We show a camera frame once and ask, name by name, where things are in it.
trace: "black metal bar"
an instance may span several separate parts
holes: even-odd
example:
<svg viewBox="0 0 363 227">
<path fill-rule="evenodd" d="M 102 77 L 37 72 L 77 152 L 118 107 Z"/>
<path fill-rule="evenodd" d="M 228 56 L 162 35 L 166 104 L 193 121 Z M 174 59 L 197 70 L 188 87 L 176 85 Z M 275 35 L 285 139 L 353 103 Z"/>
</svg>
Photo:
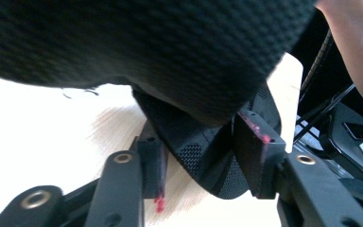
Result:
<svg viewBox="0 0 363 227">
<path fill-rule="evenodd" d="M 140 155 L 144 199 L 164 197 L 168 152 L 149 122 L 146 122 L 130 150 L 135 150 Z"/>
<path fill-rule="evenodd" d="M 0 227 L 52 227 L 61 223 L 61 189 L 36 186 L 13 199 L 0 214 Z"/>
<path fill-rule="evenodd" d="M 65 219 L 60 227 L 78 227 L 84 224 L 98 181 L 96 179 L 63 196 L 62 213 Z"/>
<path fill-rule="evenodd" d="M 283 200 L 278 200 L 277 209 L 282 227 L 303 226 L 303 216 L 295 204 L 288 204 Z"/>
<path fill-rule="evenodd" d="M 258 114 L 240 112 L 234 118 L 233 151 L 252 195 L 274 199 L 275 167 L 284 160 L 285 141 Z"/>
<path fill-rule="evenodd" d="M 109 156 L 85 226 L 144 226 L 141 163 L 137 152 L 119 151 Z"/>
<path fill-rule="evenodd" d="M 363 226 L 363 208 L 321 159 L 293 150 L 281 170 L 279 200 L 298 208 L 299 226 Z"/>
</svg>

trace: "black wire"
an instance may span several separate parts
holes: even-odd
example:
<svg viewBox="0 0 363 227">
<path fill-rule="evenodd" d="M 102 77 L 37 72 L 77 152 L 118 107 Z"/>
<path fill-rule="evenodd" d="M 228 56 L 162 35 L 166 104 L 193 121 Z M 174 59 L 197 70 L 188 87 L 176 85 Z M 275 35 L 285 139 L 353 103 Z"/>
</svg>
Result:
<svg viewBox="0 0 363 227">
<path fill-rule="evenodd" d="M 322 46 L 320 47 L 320 51 L 318 52 L 317 57 L 312 63 L 311 69 L 308 71 L 307 76 L 305 77 L 304 82 L 302 83 L 302 88 L 300 91 L 302 92 L 300 96 L 299 103 L 301 103 L 307 94 L 309 88 L 312 86 L 315 76 L 320 72 L 323 63 L 325 62 L 326 57 L 329 55 L 332 45 L 334 44 L 334 39 L 332 36 L 332 32 L 329 29 L 326 33 L 326 37 L 323 41 Z"/>
<path fill-rule="evenodd" d="M 296 121 L 296 125 L 301 124 L 303 121 L 308 121 L 309 118 L 313 117 L 316 114 L 319 114 L 320 111 L 323 110 L 330 103 L 331 100 L 332 100 L 332 98 L 329 98 L 329 99 L 323 101 L 319 106 L 315 107 L 310 112 L 308 112 L 305 115 L 303 115 L 302 117 L 300 117 Z"/>
<path fill-rule="evenodd" d="M 348 95 L 353 88 L 355 87 L 354 84 L 350 85 L 344 92 L 338 95 L 336 98 L 332 99 L 331 103 L 323 109 L 320 114 L 315 117 L 307 126 L 305 126 L 296 136 L 294 136 L 293 143 L 295 144 L 299 141 L 315 124 L 317 124 L 323 117 L 328 114 L 346 95 Z"/>
</svg>

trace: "wooden surface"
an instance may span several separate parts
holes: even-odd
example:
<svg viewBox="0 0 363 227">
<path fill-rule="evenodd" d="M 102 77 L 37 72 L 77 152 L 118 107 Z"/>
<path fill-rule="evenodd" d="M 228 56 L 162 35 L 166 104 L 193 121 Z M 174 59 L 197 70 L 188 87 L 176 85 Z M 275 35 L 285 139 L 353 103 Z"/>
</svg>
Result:
<svg viewBox="0 0 363 227">
<path fill-rule="evenodd" d="M 291 150 L 302 66 L 285 55 L 268 85 Z M 25 86 L 0 79 L 0 212 L 18 194 L 53 184 L 63 193 L 99 176 L 107 156 L 128 149 L 146 120 L 128 86 L 106 85 L 100 96 Z M 161 214 L 146 201 L 146 226 L 280 226 L 276 201 L 250 192 L 223 201 L 201 189 L 170 157 Z"/>
</svg>

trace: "black fabric cover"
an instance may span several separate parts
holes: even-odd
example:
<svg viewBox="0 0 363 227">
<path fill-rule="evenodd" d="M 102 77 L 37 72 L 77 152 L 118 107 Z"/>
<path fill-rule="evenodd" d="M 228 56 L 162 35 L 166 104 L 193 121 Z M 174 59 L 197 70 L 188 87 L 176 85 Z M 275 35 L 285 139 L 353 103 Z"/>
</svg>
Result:
<svg viewBox="0 0 363 227">
<path fill-rule="evenodd" d="M 314 2 L 3 0 L 0 77 L 52 87 L 133 84 L 222 125 L 299 39 Z"/>
</svg>

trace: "metal rivet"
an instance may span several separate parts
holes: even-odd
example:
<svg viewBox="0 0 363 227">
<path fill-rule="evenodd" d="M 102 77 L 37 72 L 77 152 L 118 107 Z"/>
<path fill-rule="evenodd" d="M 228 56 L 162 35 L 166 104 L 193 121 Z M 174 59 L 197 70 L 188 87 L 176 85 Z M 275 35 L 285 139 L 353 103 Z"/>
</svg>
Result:
<svg viewBox="0 0 363 227">
<path fill-rule="evenodd" d="M 119 154 L 115 156 L 113 160 L 120 164 L 128 163 L 132 160 L 132 155 L 127 153 Z"/>
<path fill-rule="evenodd" d="M 297 155 L 297 161 L 306 165 L 314 165 L 316 163 L 316 161 L 313 158 L 302 154 Z"/>
<path fill-rule="evenodd" d="M 49 199 L 51 199 L 51 193 L 44 190 L 38 190 L 25 197 L 25 199 L 22 200 L 21 205 L 25 209 L 33 209 L 44 205 Z"/>
</svg>

